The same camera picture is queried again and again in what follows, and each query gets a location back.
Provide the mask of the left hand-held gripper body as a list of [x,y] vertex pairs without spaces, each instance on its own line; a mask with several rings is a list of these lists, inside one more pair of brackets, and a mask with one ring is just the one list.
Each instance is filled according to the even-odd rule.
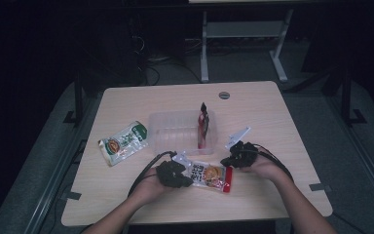
[[178,161],[173,160],[176,156],[176,152],[171,152],[170,161],[164,161],[156,168],[156,175],[163,186],[181,188],[179,180],[186,176],[183,174],[186,167]]

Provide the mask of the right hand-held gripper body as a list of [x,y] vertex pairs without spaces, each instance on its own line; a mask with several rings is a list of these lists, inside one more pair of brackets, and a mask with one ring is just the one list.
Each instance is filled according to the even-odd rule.
[[229,139],[225,147],[229,150],[230,156],[235,158],[237,168],[251,166],[257,158],[258,150],[253,149],[252,144],[244,144],[242,138],[251,130],[250,127],[245,127],[234,134],[229,135]]

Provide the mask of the person's left hand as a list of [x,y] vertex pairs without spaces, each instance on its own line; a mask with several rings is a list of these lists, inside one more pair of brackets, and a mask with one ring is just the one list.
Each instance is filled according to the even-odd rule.
[[134,189],[128,200],[137,208],[141,208],[157,200],[160,196],[172,191],[163,186],[155,174],[146,176]]

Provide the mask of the person's right hand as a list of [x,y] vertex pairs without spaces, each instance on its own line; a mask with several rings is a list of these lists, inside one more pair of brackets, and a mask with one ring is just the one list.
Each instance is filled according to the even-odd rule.
[[268,179],[274,185],[293,185],[293,181],[280,167],[264,157],[257,158],[251,166],[243,167],[241,171],[254,173],[259,177]]

